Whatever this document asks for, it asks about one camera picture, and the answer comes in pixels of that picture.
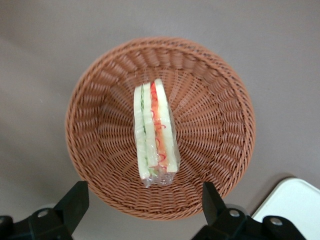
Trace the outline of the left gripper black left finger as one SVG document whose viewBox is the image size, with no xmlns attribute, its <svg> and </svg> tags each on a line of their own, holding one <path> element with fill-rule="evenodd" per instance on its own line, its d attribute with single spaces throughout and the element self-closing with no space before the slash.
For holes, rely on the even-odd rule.
<svg viewBox="0 0 320 240">
<path fill-rule="evenodd" d="M 78 181 L 54 207 L 35 211 L 14 222 L 9 215 L 0 217 L 2 240 L 71 240 L 72 234 L 89 208 L 89 188 Z"/>
</svg>

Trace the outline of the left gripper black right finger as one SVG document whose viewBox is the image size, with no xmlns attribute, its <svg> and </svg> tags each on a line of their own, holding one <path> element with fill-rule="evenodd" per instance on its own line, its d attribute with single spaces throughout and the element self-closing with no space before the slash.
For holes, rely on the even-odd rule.
<svg viewBox="0 0 320 240">
<path fill-rule="evenodd" d="M 202 208 L 207 224 L 195 240 L 311 240 L 313 186 L 280 182 L 253 215 L 225 204 L 215 186 L 205 182 Z"/>
</svg>

